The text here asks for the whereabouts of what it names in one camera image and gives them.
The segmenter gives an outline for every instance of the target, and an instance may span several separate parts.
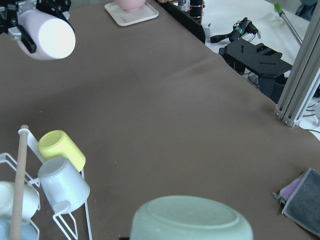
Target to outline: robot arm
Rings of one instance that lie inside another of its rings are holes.
[[[70,0],[0,0],[0,34],[6,33],[12,40],[21,40],[33,54],[37,46],[25,28],[19,24],[18,15],[27,10],[38,9],[69,24],[70,6]]]

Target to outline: brown table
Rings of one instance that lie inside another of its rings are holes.
[[[66,131],[87,158],[95,240],[128,237],[138,207],[167,195],[229,205],[256,240],[316,239],[281,215],[273,192],[320,170],[319,141],[282,124],[270,99],[149,3],[159,16],[127,27],[104,4],[73,10],[76,47],[62,60],[30,59],[0,35],[0,152],[17,156],[22,124],[37,139]],[[29,152],[27,171],[39,167]],[[0,176],[14,179],[2,166]],[[65,239],[40,194],[40,239]],[[84,209],[74,214],[88,239]]]

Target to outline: wooden handle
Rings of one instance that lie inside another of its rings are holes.
[[[21,239],[21,221],[22,221],[22,207],[24,200],[24,187],[25,187],[25,172],[26,172],[26,158],[28,147],[28,131],[27,125],[22,125],[19,131],[19,148],[16,165],[16,174],[14,181],[14,196],[12,207],[12,219],[10,228],[10,240]]]

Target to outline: green handle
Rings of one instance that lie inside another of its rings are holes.
[[[276,4],[274,5],[274,8],[275,8],[276,12],[279,14],[279,16],[281,16],[281,14],[284,13],[284,11],[282,10],[282,8],[281,8],[281,6],[280,6],[279,3],[276,3]]]

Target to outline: stick with green tip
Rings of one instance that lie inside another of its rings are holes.
[[[302,39],[299,36],[299,34],[297,33],[297,31],[295,30],[294,26],[292,26],[291,22],[288,20],[285,12],[282,10],[281,6],[279,3],[274,4],[274,9],[276,10],[276,12],[279,14],[279,16],[284,20],[284,22],[286,23],[286,25],[289,27],[289,29],[291,30],[291,32],[293,33],[293,35],[295,36],[296,40],[298,41],[298,43],[301,45],[302,44]]]

